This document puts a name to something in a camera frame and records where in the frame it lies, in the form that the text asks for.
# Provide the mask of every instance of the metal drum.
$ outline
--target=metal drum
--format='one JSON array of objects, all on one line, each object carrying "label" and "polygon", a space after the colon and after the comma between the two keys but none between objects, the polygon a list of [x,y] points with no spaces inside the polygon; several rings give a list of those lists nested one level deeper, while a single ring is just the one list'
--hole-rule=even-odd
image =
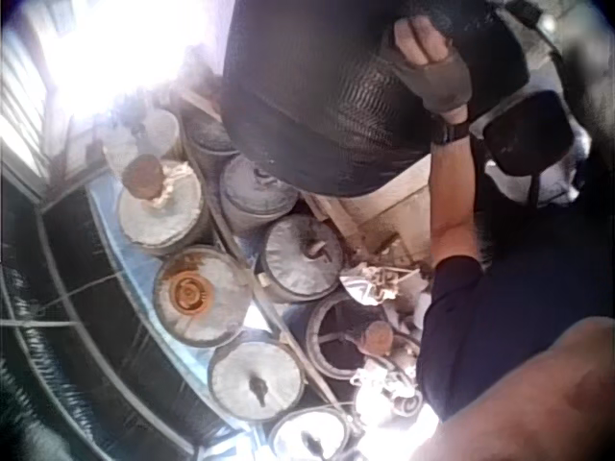
[{"label": "metal drum", "polygon": [[185,137],[202,166],[217,167],[219,162],[238,154],[224,125],[199,110],[184,116]]},{"label": "metal drum", "polygon": [[320,373],[349,380],[365,363],[365,351],[378,353],[392,333],[381,306],[363,305],[345,291],[328,296],[310,313],[306,329],[306,352]]},{"label": "metal drum", "polygon": [[[194,243],[198,239],[210,241],[212,226],[205,200],[204,187],[187,164],[162,160],[164,174],[182,171],[166,189],[161,202],[141,200],[136,192],[147,192],[151,184],[137,184],[139,174],[125,181],[117,205],[119,224],[126,237],[151,255],[167,255]],[[154,175],[147,173],[148,178]]]},{"label": "metal drum", "polygon": [[232,341],[252,300],[236,262],[213,247],[196,245],[171,256],[154,285],[154,308],[177,340],[197,348]]},{"label": "metal drum", "polygon": [[337,459],[350,434],[348,423],[339,412],[315,408],[281,419],[269,436],[269,447],[281,461]]},{"label": "metal drum", "polygon": [[168,159],[181,157],[180,123],[175,115],[167,110],[154,109],[147,112],[142,124],[147,139],[147,152],[140,152],[143,148],[128,128],[121,125],[99,128],[107,163],[118,178],[122,177],[126,167],[139,155]]},{"label": "metal drum", "polygon": [[295,214],[267,232],[259,278],[274,302],[306,302],[335,289],[343,264],[342,247],[333,230],[316,218]]},{"label": "metal drum", "polygon": [[224,214],[235,235],[246,234],[287,214],[299,192],[244,156],[229,161],[220,183]]},{"label": "metal drum", "polygon": [[220,406],[240,420],[263,422],[293,407],[304,391],[295,356],[264,331],[244,331],[215,351],[209,389]]}]

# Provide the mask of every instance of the metal lid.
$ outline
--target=metal lid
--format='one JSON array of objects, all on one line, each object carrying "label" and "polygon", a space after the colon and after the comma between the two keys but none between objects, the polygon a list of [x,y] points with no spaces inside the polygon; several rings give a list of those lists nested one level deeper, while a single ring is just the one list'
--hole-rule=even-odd
[{"label": "metal lid", "polygon": [[154,308],[176,339],[210,348],[243,326],[252,291],[241,270],[213,247],[196,245],[167,259],[156,277]]},{"label": "metal lid", "polygon": [[[350,428],[335,410],[322,408],[291,413],[279,421],[269,436],[269,446],[281,461],[335,459],[346,447]],[[314,455],[308,446],[322,450]]]},{"label": "metal lid", "polygon": [[244,156],[224,168],[222,192],[239,209],[252,214],[285,214],[295,206],[299,192],[269,176]]},{"label": "metal lid", "polygon": [[266,421],[297,403],[304,377],[286,347],[246,331],[216,350],[209,363],[209,388],[220,405],[246,421]]},{"label": "metal lid", "polygon": [[344,255],[329,227],[311,216],[296,214],[270,228],[261,262],[267,275],[283,289],[318,297],[337,286]]},{"label": "metal lid", "polygon": [[193,113],[185,124],[185,134],[190,141],[201,149],[212,153],[236,153],[224,125],[206,113]]},{"label": "metal lid", "polygon": [[[180,140],[180,123],[171,112],[154,109],[143,120],[147,139],[153,147],[152,154],[158,158],[171,151]],[[137,141],[130,130],[123,126],[101,126],[98,136],[102,139],[111,169],[121,176],[128,163],[138,156]]]},{"label": "metal lid", "polygon": [[[174,160],[161,163],[168,168],[180,164]],[[171,196],[162,207],[139,200],[124,189],[119,196],[117,213],[129,240],[146,249],[157,249],[181,240],[196,225],[204,209],[201,182],[190,170],[190,174],[173,183]]]}]

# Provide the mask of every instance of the black sleeve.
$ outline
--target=black sleeve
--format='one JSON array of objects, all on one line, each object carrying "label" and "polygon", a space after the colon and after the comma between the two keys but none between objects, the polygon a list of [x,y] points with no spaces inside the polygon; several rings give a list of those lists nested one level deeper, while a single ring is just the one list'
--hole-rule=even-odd
[{"label": "black sleeve", "polygon": [[479,262],[469,256],[449,257],[435,268],[417,373],[426,401],[441,420],[450,416],[447,399],[455,356],[472,321],[472,294],[481,277]]}]

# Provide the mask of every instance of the skin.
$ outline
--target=skin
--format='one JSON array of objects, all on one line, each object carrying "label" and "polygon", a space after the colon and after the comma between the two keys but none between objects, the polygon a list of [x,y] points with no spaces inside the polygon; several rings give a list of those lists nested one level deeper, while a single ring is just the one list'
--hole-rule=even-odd
[{"label": "skin", "polygon": [[[396,43],[421,66],[445,60],[450,43],[424,16],[395,24]],[[441,114],[467,119],[467,107]],[[431,253],[478,259],[469,138],[432,145]],[[581,461],[615,438],[615,322],[586,319],[439,427],[412,459]]]},{"label": "skin", "polygon": [[[441,62],[449,57],[450,45],[426,16],[400,19],[395,23],[395,41],[415,66]],[[463,106],[441,116],[450,124],[463,123]],[[479,250],[474,228],[475,172],[470,137],[446,146],[431,145],[431,256],[433,265],[454,255],[475,259]]]}]

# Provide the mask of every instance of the person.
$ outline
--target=person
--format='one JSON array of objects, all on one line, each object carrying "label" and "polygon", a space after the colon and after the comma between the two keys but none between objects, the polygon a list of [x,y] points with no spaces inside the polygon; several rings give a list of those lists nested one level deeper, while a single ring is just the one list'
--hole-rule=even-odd
[{"label": "person", "polygon": [[440,426],[412,459],[615,459],[614,348],[612,319],[580,321]]},{"label": "person", "polygon": [[[500,228],[509,228],[505,245],[483,270],[475,202],[477,183],[488,180],[477,176],[483,165],[475,168],[473,158],[467,66],[426,16],[400,19],[393,36],[399,54],[392,59],[395,70],[423,98],[435,120],[430,171],[435,269],[417,372],[426,401],[446,422],[508,373],[548,353],[577,322],[613,316],[613,220],[607,200],[609,194],[612,199],[612,175],[601,157],[592,154],[588,162],[600,174],[588,178],[607,178],[610,185],[604,188],[601,180],[598,187],[588,180],[570,206],[546,206],[528,214],[517,227],[512,221],[503,226],[501,222]],[[497,189],[492,187],[490,193],[497,194]],[[491,203],[500,206],[502,199],[492,198]],[[550,389],[557,389],[557,382],[543,382],[533,397],[547,399]],[[515,404],[525,405],[520,400]],[[557,427],[557,421],[551,423]]]}]

